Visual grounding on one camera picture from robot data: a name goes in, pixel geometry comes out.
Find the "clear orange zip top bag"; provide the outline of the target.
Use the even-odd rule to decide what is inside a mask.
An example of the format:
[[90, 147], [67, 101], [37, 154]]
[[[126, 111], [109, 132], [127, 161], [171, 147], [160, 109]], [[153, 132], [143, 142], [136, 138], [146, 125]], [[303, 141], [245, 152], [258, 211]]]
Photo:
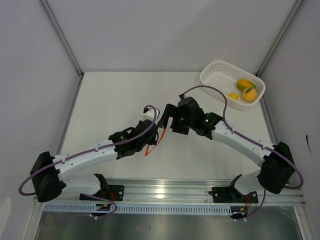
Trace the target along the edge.
[[160, 110], [158, 108], [156, 108], [156, 112], [150, 106], [143, 109], [143, 120], [140, 120], [136, 127], [126, 128], [124, 136], [120, 138], [122, 141], [129, 140], [141, 134], [149, 126], [151, 128], [135, 140], [118, 146], [118, 159], [132, 156], [141, 152], [146, 145], [155, 145], [157, 143], [159, 139], [157, 126], [159, 115]]

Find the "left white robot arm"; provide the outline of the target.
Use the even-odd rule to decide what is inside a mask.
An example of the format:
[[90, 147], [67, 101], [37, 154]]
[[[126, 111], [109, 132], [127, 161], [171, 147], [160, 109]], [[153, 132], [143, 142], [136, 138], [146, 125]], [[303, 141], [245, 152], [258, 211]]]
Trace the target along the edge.
[[49, 202], [62, 194], [77, 195], [81, 200], [88, 199], [89, 195], [97, 200], [105, 199], [110, 188], [102, 174], [85, 178], [73, 178], [72, 175], [141, 152], [145, 146], [155, 145], [158, 136], [157, 125], [146, 119], [83, 151], [55, 156], [48, 151], [41, 153], [30, 171], [38, 202]]

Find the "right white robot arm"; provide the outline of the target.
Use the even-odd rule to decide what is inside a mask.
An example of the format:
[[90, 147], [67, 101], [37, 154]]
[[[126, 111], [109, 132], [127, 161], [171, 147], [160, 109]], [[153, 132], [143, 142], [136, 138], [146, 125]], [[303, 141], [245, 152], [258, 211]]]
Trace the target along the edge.
[[213, 112], [205, 113], [192, 97], [183, 98], [177, 106], [167, 104], [158, 127], [165, 129], [169, 118], [172, 118], [170, 128], [174, 133], [187, 135], [189, 130], [193, 130], [199, 136], [231, 147], [260, 168], [233, 179], [228, 196], [234, 202], [263, 189], [279, 194], [294, 173], [290, 148], [285, 143], [268, 143], [237, 133], [227, 126], [222, 116]]

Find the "white perforated plastic basket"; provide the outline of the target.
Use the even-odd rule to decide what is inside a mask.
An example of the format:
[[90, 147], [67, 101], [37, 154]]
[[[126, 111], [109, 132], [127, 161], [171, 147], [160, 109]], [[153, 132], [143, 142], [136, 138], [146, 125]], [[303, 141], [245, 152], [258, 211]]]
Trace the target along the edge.
[[[200, 73], [199, 78], [202, 85], [221, 91], [226, 96], [228, 105], [239, 111], [246, 111], [252, 108], [259, 102], [266, 90], [265, 83], [260, 78], [222, 60], [215, 60], [207, 65]], [[249, 103], [243, 100], [243, 91], [237, 88], [237, 81], [240, 79], [247, 79], [255, 84], [257, 99], [254, 102]], [[230, 98], [228, 95], [231, 93], [236, 93], [238, 100]]]

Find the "yellow green mango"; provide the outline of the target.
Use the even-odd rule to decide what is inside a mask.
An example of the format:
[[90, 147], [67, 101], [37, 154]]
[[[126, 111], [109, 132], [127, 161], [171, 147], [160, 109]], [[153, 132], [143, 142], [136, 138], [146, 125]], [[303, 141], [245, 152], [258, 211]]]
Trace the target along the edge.
[[245, 79], [245, 78], [242, 78], [242, 79], [239, 79], [236, 83], [236, 87], [240, 90], [240, 91], [244, 91], [245, 89], [247, 88], [253, 88], [255, 89], [256, 88], [256, 85], [249, 81], [248, 79]]

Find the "orange fruit with leaf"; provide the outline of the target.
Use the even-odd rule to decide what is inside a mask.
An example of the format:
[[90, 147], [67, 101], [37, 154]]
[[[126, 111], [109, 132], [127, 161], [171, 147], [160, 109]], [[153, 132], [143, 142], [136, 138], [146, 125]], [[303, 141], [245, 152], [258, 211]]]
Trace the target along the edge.
[[258, 93], [254, 87], [247, 87], [242, 91], [242, 98], [247, 103], [253, 103], [258, 97]]

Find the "aluminium mounting rail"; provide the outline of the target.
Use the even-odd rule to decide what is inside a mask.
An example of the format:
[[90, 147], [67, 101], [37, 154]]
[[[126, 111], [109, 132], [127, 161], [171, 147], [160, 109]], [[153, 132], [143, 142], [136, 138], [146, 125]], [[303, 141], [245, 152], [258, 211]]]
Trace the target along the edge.
[[[213, 197], [208, 194], [213, 187], [227, 187], [231, 180], [172, 180], [172, 179], [120, 179], [107, 178], [109, 185], [123, 185], [126, 204], [210, 205]], [[55, 201], [76, 201], [78, 195], [63, 193]], [[280, 194], [266, 193], [264, 206], [305, 206], [301, 190], [283, 189]]]

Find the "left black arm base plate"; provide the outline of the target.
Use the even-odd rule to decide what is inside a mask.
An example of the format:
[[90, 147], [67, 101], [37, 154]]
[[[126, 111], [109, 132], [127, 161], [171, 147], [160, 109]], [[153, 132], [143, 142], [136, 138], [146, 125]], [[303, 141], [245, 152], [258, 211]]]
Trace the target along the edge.
[[124, 185], [109, 185], [109, 189], [101, 189], [94, 195], [87, 195], [81, 193], [79, 199], [82, 201], [98, 201], [100, 199], [108, 201], [122, 201], [125, 193]]

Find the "right side aluminium rail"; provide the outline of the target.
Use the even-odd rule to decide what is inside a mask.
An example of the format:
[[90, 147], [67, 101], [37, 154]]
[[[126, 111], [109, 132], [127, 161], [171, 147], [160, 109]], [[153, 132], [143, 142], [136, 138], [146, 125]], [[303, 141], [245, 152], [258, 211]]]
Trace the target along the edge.
[[[266, 127], [267, 127], [267, 131], [268, 131], [268, 135], [269, 135], [269, 138], [270, 138], [270, 141], [273, 143], [273, 144], [278, 144], [279, 143], [279, 140], [278, 140], [278, 137], [277, 137], [277, 133], [276, 133], [276, 128], [275, 128], [275, 125], [274, 125], [274, 121], [272, 120], [272, 116], [271, 116], [271, 113], [270, 113], [270, 110], [267, 106], [267, 101], [265, 99], [265, 97], [263, 96], [261, 98], [261, 100], [259, 101], [260, 103], [260, 106], [261, 106], [261, 110], [262, 110], [262, 113], [263, 113], [263, 117], [264, 117], [264, 120], [265, 120], [265, 124], [266, 124]], [[281, 167], [284, 167], [285, 165], [292, 169], [292, 167], [287, 163], [287, 161], [285, 161], [283, 158], [279, 157], [279, 156], [276, 156], [276, 159], [280, 161], [280, 165]], [[292, 185], [291, 185], [291, 182], [290, 182], [290, 178], [287, 180], [287, 183], [285, 185], [285, 189], [291, 189], [292, 188]]]

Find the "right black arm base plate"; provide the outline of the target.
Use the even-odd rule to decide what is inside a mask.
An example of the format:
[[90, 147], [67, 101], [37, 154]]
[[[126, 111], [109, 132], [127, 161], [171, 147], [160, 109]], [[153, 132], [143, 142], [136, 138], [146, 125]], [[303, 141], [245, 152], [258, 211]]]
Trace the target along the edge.
[[226, 204], [257, 204], [258, 194], [256, 191], [242, 195], [234, 187], [212, 187], [208, 194], [212, 196], [214, 203]]

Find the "right aluminium frame post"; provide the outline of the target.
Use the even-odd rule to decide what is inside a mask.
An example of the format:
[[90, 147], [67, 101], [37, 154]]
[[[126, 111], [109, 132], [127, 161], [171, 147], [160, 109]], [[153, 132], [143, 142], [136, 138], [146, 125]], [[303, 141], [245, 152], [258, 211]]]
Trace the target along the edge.
[[290, 28], [294, 24], [296, 18], [298, 17], [299, 13], [303, 9], [306, 0], [295, 0], [294, 4], [289, 11], [289, 14], [285, 18], [284, 23], [282, 24], [278, 34], [276, 35], [274, 41], [272, 42], [271, 47], [267, 51], [266, 56], [264, 57], [263, 61], [261, 62], [255, 76], [260, 78], [265, 69], [267, 68], [268, 64], [271, 62], [273, 56], [276, 54], [277, 50], [279, 49], [280, 45], [282, 44], [283, 40], [285, 39], [286, 35], [288, 34]]

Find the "aluminium frame post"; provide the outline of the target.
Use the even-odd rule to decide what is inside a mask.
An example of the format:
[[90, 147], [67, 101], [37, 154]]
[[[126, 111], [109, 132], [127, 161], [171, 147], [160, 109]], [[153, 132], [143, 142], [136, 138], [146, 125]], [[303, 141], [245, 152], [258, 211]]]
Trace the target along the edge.
[[280, 45], [282, 44], [283, 40], [285, 39], [286, 35], [288, 34], [290, 28], [294, 24], [296, 18], [298, 17], [299, 13], [303, 9], [306, 0], [295, 0], [294, 4], [289, 11], [289, 14], [285, 18], [284, 23], [282, 24], [278, 34], [276, 35], [274, 41], [272, 42], [271, 47], [267, 51], [266, 56], [264, 57], [263, 61], [261, 62], [255, 76], [260, 78], [265, 69], [267, 68], [268, 64], [271, 62], [273, 56], [276, 54], [277, 50], [279, 49]]
[[82, 78], [84, 76], [84, 72], [82, 71], [78, 60], [72, 50], [69, 41], [66, 38], [66, 35], [59, 24], [57, 17], [55, 16], [48, 0], [38, 0], [40, 7], [42, 8], [49, 24], [51, 25], [58, 41], [60, 42], [62, 49], [64, 50], [66, 56], [68, 57], [69, 61], [71, 62], [72, 67], [74, 68], [77, 75]]

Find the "left aluminium frame post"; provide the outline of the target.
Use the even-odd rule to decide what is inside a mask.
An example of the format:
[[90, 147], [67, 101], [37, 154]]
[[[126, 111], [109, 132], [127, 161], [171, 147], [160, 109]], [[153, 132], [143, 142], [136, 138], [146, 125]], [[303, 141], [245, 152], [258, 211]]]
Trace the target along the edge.
[[68, 57], [69, 61], [71, 62], [72, 67], [74, 68], [77, 75], [82, 78], [84, 76], [84, 72], [82, 71], [78, 60], [72, 50], [69, 41], [66, 38], [66, 35], [59, 24], [57, 17], [55, 16], [48, 0], [38, 0], [40, 7], [42, 8], [49, 24], [51, 25], [58, 41], [60, 42], [62, 49], [64, 50], [66, 56]]

